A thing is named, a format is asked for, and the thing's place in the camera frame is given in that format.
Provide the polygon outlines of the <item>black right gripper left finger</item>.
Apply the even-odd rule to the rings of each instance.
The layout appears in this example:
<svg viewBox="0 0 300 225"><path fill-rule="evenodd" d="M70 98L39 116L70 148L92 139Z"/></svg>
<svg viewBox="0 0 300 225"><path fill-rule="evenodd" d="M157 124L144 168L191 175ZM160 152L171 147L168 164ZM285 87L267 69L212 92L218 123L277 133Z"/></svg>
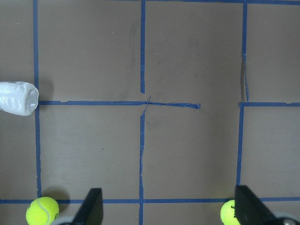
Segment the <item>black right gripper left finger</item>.
<svg viewBox="0 0 300 225"><path fill-rule="evenodd" d="M79 210L73 217L59 217L53 225L101 225L104 218L101 188L89 190Z"/></svg>

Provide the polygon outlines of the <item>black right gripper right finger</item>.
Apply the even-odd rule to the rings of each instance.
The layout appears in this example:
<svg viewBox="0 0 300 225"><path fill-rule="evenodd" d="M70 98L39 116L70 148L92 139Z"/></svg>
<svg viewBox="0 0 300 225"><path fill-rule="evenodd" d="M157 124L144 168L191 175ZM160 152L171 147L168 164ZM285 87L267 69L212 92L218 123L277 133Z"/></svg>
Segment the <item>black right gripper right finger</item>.
<svg viewBox="0 0 300 225"><path fill-rule="evenodd" d="M276 216L246 185L235 187L235 216L241 225L298 225L288 215Z"/></svg>

